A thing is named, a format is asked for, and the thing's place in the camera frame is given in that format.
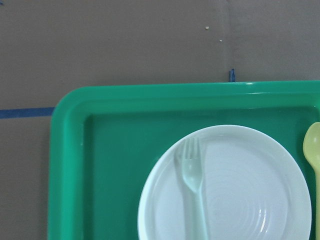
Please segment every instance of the blue tape strip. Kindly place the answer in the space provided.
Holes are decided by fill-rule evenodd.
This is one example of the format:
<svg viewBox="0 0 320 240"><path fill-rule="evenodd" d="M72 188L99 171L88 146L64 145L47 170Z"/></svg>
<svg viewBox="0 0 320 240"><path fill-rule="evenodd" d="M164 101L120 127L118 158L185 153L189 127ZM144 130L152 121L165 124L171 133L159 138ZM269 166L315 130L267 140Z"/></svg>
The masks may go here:
<svg viewBox="0 0 320 240"><path fill-rule="evenodd" d="M229 82L230 83L234 83L236 81L236 73L235 73L235 69L231 69L229 71Z"/></svg>
<svg viewBox="0 0 320 240"><path fill-rule="evenodd" d="M0 119L30 118L51 116L54 107L22 108L0 110Z"/></svg>

